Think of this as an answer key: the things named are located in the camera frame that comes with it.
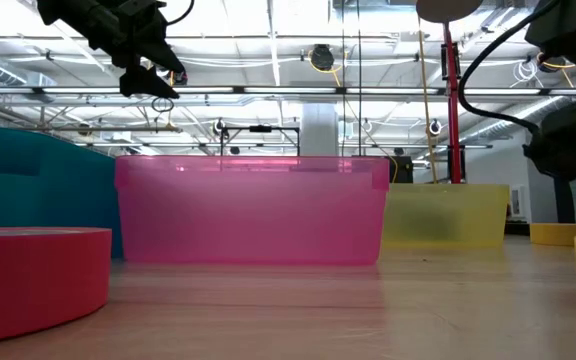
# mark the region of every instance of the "red pole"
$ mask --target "red pole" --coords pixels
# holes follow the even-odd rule
[[[452,35],[450,34],[450,25],[444,24],[444,41],[446,42],[446,54],[448,55],[448,126],[450,129],[450,146],[451,146],[451,164],[453,184],[461,184],[461,154],[459,148],[459,98],[457,89],[457,65],[455,61],[455,52],[452,45]]]

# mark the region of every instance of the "ceiling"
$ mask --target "ceiling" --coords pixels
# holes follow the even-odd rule
[[[183,13],[189,2],[170,0],[162,12],[172,19]],[[358,21],[356,5],[351,1],[342,24],[340,11],[331,11],[328,0],[199,0],[185,20],[168,28],[168,42],[186,66],[190,86],[335,87],[337,84],[332,74],[317,72],[307,57],[305,61],[301,59],[301,55],[308,54],[313,45],[329,44],[338,65],[342,65],[342,49],[348,53],[348,66],[338,73],[340,79],[345,78],[345,85],[348,87],[419,88],[423,82],[421,62],[416,61],[419,53],[419,25],[414,7],[389,7],[386,3],[385,0],[366,0],[365,7],[360,8],[361,20]],[[501,3],[507,6],[512,2]],[[269,16],[269,4],[272,6],[272,16]],[[520,21],[529,11],[519,12],[495,32],[482,32],[482,24],[495,9],[495,4],[495,1],[486,1],[485,6],[478,12],[451,25],[453,39],[460,43],[462,71],[500,31]],[[106,54],[91,50],[85,39],[61,21],[55,26],[44,26],[32,7],[32,0],[0,0],[2,63],[22,72],[44,74],[58,86],[117,86],[123,71],[113,67]],[[269,36],[271,26],[276,35],[275,40]],[[361,42],[358,41],[358,29],[361,30]],[[422,21],[421,29],[426,35],[424,52],[427,58],[428,86],[445,87],[441,76],[437,76],[443,43],[442,27]],[[569,83],[561,72],[536,72],[532,65],[522,64],[528,56],[535,56],[538,52],[538,49],[523,40],[524,34],[525,32],[521,32],[495,51],[484,66],[475,72],[469,81],[469,87],[568,87]],[[276,61],[273,61],[274,45],[277,49]],[[47,54],[50,54],[52,61],[47,59]],[[576,85],[576,70],[571,69],[568,75]],[[9,106],[10,111],[27,118],[39,119],[41,103],[15,103],[15,99],[20,98],[0,95],[0,106]],[[184,132],[135,133],[132,134],[133,140],[149,143],[188,143],[210,142],[211,126],[220,118],[227,123],[242,126],[283,124],[297,127],[302,116],[302,104],[315,101],[300,96],[265,96],[252,100],[248,98],[244,99],[242,95],[211,95],[211,106],[206,106],[204,96],[184,95],[182,100],[187,106],[178,106],[170,114],[163,116],[150,109],[150,101],[145,102],[143,98],[124,100],[133,105],[127,107],[121,105],[125,104],[124,102],[108,106],[78,105],[66,108],[68,101],[82,99],[82,96],[73,94],[57,97],[58,100],[63,100],[63,103],[55,103],[59,106],[41,105],[45,106],[44,119],[51,119],[50,124],[56,127],[78,125],[82,122],[104,126],[154,126],[154,120],[160,116],[157,119],[158,125],[163,126],[170,121]],[[86,99],[123,100],[116,96],[95,95],[89,95]],[[411,144],[426,142],[425,106],[421,98],[408,101],[387,98],[364,100],[362,117],[370,122],[370,132],[375,140]],[[141,108],[134,106],[135,102],[144,102],[147,105]],[[326,102],[336,103],[341,116],[341,99],[330,98]],[[514,102],[491,99],[479,102],[478,105],[488,110],[500,111],[512,107]],[[359,102],[352,99],[348,106],[357,112]],[[430,117],[443,124],[447,123],[447,110],[445,99],[435,99],[429,104]],[[346,113],[346,120],[353,121],[352,111]],[[486,119],[460,109],[461,132],[484,126],[485,123]],[[357,134],[356,122],[354,127],[354,134]],[[440,140],[444,139],[447,133],[448,126],[444,126]],[[95,134],[90,137],[92,140],[88,140],[96,141],[98,136]],[[274,133],[241,136],[242,141],[246,142],[282,141],[282,136]],[[356,135],[347,141],[353,140],[357,141]],[[160,147],[156,151],[202,154],[196,149]],[[351,154],[356,150],[346,151]],[[249,152],[256,154],[259,150],[244,149],[242,153]],[[274,152],[288,155],[295,153],[289,147]]]

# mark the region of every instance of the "pink plastic bin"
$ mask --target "pink plastic bin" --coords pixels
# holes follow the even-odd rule
[[[379,158],[121,157],[125,258],[373,264],[388,171]]]

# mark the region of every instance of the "black cable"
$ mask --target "black cable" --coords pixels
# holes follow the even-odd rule
[[[190,6],[188,6],[188,10],[186,10],[186,12],[181,15],[180,17],[176,18],[173,21],[169,21],[168,24],[166,26],[171,26],[171,25],[175,25],[176,23],[180,22],[181,20],[185,19],[188,15],[190,15],[190,12],[192,11],[192,9],[195,7],[195,0],[190,0]]]
[[[362,54],[361,54],[361,16],[360,13],[360,5],[359,0],[357,0],[357,35],[358,35],[358,42],[359,42],[359,117],[357,118],[359,124],[359,156],[361,155],[361,133],[363,132],[363,126],[361,124],[362,118],[362,108],[363,108],[363,69],[362,69]]]
[[[341,157],[344,157],[346,150],[346,0],[341,0],[341,86],[343,87],[343,112],[344,112],[344,133],[341,140]]]
[[[513,35],[515,35],[517,32],[519,32],[521,29],[523,29],[526,25],[528,25],[531,22],[533,22],[534,20],[546,15],[548,12],[550,12],[552,9],[554,9],[555,6],[559,5],[560,2],[561,2],[561,0],[551,0],[548,4],[542,6],[541,9],[538,9],[535,12],[533,12],[532,14],[530,14],[528,17],[526,17],[521,22],[519,22],[517,25],[506,30],[506,32],[501,34],[501,36],[499,36],[497,39],[495,39],[495,41],[490,43],[490,45],[488,45],[479,54],[479,56],[477,56],[475,61],[473,61],[472,64],[470,64],[470,66],[468,67],[468,69],[464,73],[464,75],[461,79],[461,82],[459,83],[459,91],[458,91],[459,102],[461,103],[461,106],[464,107],[464,109],[466,109],[467,111],[469,111],[473,114],[479,115],[479,116],[490,117],[490,118],[495,118],[495,119],[500,119],[500,120],[505,120],[505,121],[515,123],[517,125],[520,125],[520,126],[527,128],[532,134],[537,134],[539,132],[539,126],[531,123],[530,121],[522,120],[522,119],[516,118],[514,116],[510,116],[510,115],[506,115],[506,114],[502,114],[502,113],[496,113],[496,112],[490,112],[490,111],[486,111],[486,110],[477,109],[474,106],[472,106],[468,102],[468,100],[466,99],[466,83],[468,82],[468,79],[470,78],[472,73],[475,72],[475,70],[477,70],[477,67],[488,57],[488,55],[490,55],[493,51],[495,51],[495,49],[497,49],[506,40],[510,39]]]

